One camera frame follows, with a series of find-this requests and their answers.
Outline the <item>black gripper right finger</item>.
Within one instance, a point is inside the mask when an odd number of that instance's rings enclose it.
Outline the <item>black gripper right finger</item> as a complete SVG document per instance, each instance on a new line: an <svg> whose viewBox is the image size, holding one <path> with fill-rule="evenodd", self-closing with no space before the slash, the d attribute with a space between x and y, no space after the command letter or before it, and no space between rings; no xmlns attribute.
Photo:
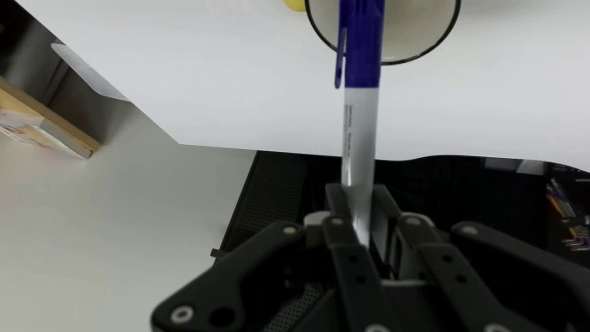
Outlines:
<svg viewBox="0 0 590 332"><path fill-rule="evenodd" d="M590 332L590 270L476 221L441 232L373 193L375 244L394 276L434 296L438 332Z"/></svg>

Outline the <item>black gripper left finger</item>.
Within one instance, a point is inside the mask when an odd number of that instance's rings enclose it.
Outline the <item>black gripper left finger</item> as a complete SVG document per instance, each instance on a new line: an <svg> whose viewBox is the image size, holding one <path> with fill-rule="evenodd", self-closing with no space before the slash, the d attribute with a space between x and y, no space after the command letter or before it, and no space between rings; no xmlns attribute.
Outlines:
<svg viewBox="0 0 590 332"><path fill-rule="evenodd" d="M279 219L156 305L152 332L397 332L379 256L327 187L316 224Z"/></svg>

